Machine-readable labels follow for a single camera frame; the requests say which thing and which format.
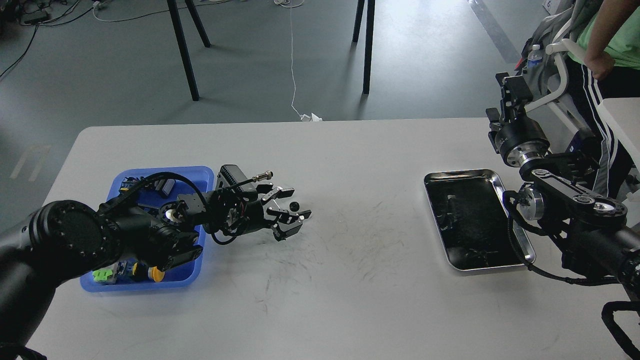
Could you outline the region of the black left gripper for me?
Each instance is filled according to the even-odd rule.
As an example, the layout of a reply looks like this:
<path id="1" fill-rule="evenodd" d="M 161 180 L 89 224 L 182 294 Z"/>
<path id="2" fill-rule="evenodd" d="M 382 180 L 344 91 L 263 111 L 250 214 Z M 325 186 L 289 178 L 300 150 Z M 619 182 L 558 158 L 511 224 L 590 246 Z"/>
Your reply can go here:
<path id="1" fill-rule="evenodd" d="M 260 200 L 246 199 L 235 193 L 221 193 L 220 201 L 224 210 L 220 231 L 226 236 L 242 236 L 263 229 L 271 229 L 278 242 L 300 231 L 304 219 L 313 213 L 310 209 L 291 211 L 262 203 L 279 198 L 290 198 L 295 192 L 293 187 L 260 185 Z"/>

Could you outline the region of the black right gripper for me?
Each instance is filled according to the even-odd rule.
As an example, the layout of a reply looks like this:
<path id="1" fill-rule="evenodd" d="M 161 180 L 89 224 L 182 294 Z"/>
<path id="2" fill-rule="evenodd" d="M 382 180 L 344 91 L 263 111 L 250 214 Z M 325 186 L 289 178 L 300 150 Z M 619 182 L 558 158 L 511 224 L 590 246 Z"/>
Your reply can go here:
<path id="1" fill-rule="evenodd" d="M 533 100 L 533 94 L 524 76 L 500 72 L 494 77 L 501 89 L 501 112 L 496 107 L 485 110 L 489 120 L 487 136 L 494 152 L 509 167 L 522 167 L 526 162 L 543 158 L 550 142 L 542 126 L 526 117 L 525 107 Z"/>

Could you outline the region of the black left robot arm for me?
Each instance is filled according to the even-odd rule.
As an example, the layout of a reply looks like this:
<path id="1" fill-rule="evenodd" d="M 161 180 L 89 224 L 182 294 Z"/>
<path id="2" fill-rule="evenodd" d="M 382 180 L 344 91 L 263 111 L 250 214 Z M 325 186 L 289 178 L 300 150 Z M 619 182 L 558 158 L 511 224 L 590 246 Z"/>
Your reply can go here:
<path id="1" fill-rule="evenodd" d="M 270 229 L 281 241 L 297 234 L 311 210 L 289 208 L 292 187 L 274 186 L 265 171 L 246 176 L 225 164 L 124 171 L 97 210 L 75 200 L 50 202 L 1 235 L 1 358 L 43 360 L 26 344 L 57 288 L 92 275 L 111 285 L 128 279 L 151 287 L 171 269 L 198 262 L 204 235 L 227 245 Z"/>

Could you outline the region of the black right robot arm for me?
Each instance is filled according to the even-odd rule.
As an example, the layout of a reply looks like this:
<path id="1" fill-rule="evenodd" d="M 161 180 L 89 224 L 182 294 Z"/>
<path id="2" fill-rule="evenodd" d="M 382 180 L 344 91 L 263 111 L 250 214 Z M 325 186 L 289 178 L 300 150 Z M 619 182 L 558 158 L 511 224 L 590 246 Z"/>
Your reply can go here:
<path id="1" fill-rule="evenodd" d="M 637 360 L 639 349 L 615 322 L 615 312 L 639 311 L 639 235 L 627 227 L 627 208 L 614 198 L 585 186 L 594 172 L 597 138 L 583 127 L 574 135 L 569 151 L 551 153 L 550 143 L 525 106 L 533 95 L 522 76 L 497 73 L 500 108 L 486 110 L 489 140 L 506 166 L 516 167 L 523 184 L 506 191 L 502 203 L 507 227 L 547 236 L 561 251 L 561 264 L 578 278 L 557 276 L 519 260 L 530 271 L 552 280 L 580 286 L 620 284 L 628 301 L 610 301 L 601 319 L 626 355 Z"/>

